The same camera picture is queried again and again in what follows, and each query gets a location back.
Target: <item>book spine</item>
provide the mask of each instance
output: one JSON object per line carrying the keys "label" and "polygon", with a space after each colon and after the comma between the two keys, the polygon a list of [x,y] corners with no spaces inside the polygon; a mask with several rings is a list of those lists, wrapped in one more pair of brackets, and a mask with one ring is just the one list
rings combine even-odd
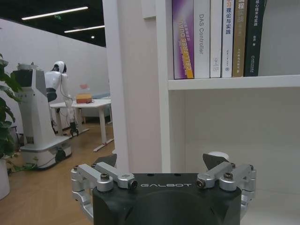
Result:
{"label": "book spine", "polygon": [[222,3],[210,1],[210,77],[221,77]]}
{"label": "book spine", "polygon": [[233,34],[233,77],[244,75],[248,0],[236,0]]}
{"label": "book spine", "polygon": [[233,73],[234,0],[223,0],[222,77]]}
{"label": "book spine", "polygon": [[210,77],[210,0],[194,1],[195,78]]}
{"label": "book spine", "polygon": [[194,9],[192,0],[172,0],[174,79],[194,78]]}
{"label": "book spine", "polygon": [[249,0],[244,76],[258,76],[265,0]]}

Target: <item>white table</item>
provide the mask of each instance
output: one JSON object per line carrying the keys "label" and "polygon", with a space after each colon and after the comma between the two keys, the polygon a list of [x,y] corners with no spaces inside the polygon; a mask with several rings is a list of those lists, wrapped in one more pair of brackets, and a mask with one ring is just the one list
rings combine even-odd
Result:
{"label": "white table", "polygon": [[[107,140],[106,131],[105,131],[105,118],[104,118],[104,110],[103,109],[105,106],[108,106],[108,105],[109,106],[111,105],[110,99],[93,99],[93,102],[88,103],[88,104],[77,104],[76,101],[73,101],[73,103],[72,103],[72,107],[75,108],[75,116],[76,116],[76,120],[78,123],[78,131],[80,134],[89,130],[89,129],[83,129],[81,109],[83,109],[83,108],[98,108],[99,109],[102,144],[100,146],[96,147],[94,149],[94,151],[98,151],[99,149],[101,149],[102,147],[106,146],[108,143],[113,141],[113,139]],[[64,102],[50,104],[50,108],[53,108],[53,109],[66,108],[66,104]],[[56,115],[56,123],[57,123],[57,127],[58,127],[58,133],[59,133],[59,135],[63,135],[61,119],[60,119],[60,112],[57,112],[55,110],[55,115]],[[111,107],[110,107],[110,118],[111,118],[110,122],[112,122]]]}

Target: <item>purple book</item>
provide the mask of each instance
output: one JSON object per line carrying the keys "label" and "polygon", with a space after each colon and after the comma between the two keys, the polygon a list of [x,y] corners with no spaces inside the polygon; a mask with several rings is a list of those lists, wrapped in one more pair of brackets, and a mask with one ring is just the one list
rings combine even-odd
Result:
{"label": "purple book", "polygon": [[193,0],[172,0],[174,79],[194,78]]}

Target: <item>potted plant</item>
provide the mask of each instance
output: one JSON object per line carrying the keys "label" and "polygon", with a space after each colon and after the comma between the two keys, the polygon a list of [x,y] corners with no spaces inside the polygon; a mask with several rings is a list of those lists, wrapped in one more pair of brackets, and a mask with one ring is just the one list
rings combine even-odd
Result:
{"label": "potted plant", "polygon": [[[4,72],[4,67],[7,65],[8,62],[4,61],[0,54],[0,81],[6,84],[6,86],[0,85],[0,93],[19,102],[20,99],[14,96],[13,91],[18,92],[21,87],[15,81],[14,74],[9,76]],[[10,191],[5,157],[12,156],[15,152],[15,142],[9,129],[12,122],[8,120],[8,116],[15,122],[13,113],[6,105],[5,100],[0,97],[0,199],[7,196]]]}

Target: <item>humanoid robot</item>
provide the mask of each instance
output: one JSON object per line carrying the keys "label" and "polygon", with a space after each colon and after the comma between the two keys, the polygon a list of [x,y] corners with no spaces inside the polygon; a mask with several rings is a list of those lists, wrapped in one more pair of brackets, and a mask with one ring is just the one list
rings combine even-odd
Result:
{"label": "humanoid robot", "polygon": [[64,101],[67,107],[67,117],[70,121],[71,135],[73,133],[78,133],[76,129],[74,109],[72,108],[72,96],[69,94],[68,89],[68,75],[66,74],[67,66],[63,61],[57,61],[54,63],[53,69],[45,73],[46,81],[46,92],[48,97],[48,102],[52,102],[57,98],[56,91],[60,90],[61,94],[64,97]]}

